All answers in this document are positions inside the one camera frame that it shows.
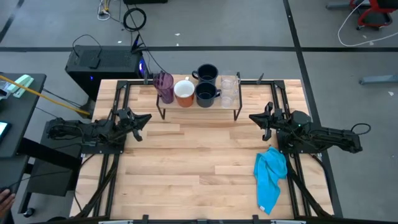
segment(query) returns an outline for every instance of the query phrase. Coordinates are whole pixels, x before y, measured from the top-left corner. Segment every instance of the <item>computer tower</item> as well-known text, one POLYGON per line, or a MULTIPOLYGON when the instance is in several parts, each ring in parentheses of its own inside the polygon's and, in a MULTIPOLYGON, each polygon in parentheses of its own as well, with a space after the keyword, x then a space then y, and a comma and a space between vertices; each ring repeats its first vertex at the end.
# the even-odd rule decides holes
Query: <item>computer tower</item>
POLYGON ((76 45, 65 71, 96 101, 101 80, 149 78, 141 51, 129 46, 76 45))

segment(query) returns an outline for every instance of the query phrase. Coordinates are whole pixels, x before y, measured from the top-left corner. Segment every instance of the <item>chair wheel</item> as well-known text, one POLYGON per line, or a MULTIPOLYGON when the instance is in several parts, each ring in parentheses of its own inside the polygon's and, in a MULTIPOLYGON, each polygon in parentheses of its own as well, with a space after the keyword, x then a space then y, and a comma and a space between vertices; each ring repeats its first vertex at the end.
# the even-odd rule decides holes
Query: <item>chair wheel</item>
POLYGON ((35 213, 35 209, 34 208, 28 208, 27 210, 26 210, 26 212, 24 213, 24 217, 25 218, 29 218, 29 217, 31 217, 34 213, 35 213))

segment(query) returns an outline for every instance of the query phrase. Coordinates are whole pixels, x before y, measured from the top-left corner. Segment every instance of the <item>black mug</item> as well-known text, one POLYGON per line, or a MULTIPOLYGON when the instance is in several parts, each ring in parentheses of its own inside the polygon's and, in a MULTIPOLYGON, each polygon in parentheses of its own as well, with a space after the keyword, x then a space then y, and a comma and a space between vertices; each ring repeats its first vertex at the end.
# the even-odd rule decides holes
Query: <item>black mug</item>
POLYGON ((210 64, 201 65, 197 71, 192 72, 192 77, 199 80, 199 83, 210 82, 215 85, 217 76, 218 69, 210 64))
POLYGON ((197 85, 195 89, 195 95, 197 96, 197 103, 203 108, 211 107, 214 103, 214 99, 221 95, 221 90, 208 82, 202 82, 197 85))

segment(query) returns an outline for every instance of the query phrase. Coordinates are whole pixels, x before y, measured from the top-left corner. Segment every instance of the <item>hand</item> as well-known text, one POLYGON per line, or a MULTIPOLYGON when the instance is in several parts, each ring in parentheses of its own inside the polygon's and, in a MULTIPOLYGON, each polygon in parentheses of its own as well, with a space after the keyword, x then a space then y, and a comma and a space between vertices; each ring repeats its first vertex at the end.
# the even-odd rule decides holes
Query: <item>hand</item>
POLYGON ((0 218, 4 218, 6 216, 8 210, 10 210, 12 204, 15 202, 15 194, 8 196, 9 193, 10 190, 8 189, 3 190, 0 193, 0 201, 3 201, 3 199, 6 198, 3 203, 0 204, 0 218))

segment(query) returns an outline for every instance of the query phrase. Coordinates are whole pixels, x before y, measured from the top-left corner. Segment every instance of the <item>wooden table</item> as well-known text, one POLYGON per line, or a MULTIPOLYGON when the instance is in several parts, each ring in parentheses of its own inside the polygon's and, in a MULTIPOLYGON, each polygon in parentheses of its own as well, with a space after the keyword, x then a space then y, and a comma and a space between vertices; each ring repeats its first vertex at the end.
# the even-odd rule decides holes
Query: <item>wooden table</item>
MULTIPOLYGON (((300 80, 284 81, 291 112, 308 114, 300 80)), ((93 119, 107 117, 116 84, 117 80, 101 82, 93 119)), ((273 131, 269 141, 262 141, 264 130, 249 119, 249 114, 264 111, 272 101, 271 88, 242 85, 243 108, 237 121, 231 111, 204 109, 168 110, 162 120, 156 97, 152 85, 131 87, 129 107, 136 114, 151 113, 152 119, 141 132, 142 142, 132 134, 127 137, 119 161, 112 219, 141 219, 144 214, 150 219, 293 218, 286 180, 279 181, 281 194, 270 215, 257 206, 253 176, 256 154, 277 147, 277 140, 273 131)), ((76 196, 82 205, 97 188, 102 157, 95 155, 80 171, 76 196)), ((300 158, 309 191, 333 213, 323 169, 309 155, 300 158)), ((304 215, 299 190, 295 189, 300 214, 304 215)), ((77 213, 74 203, 70 215, 77 213)))

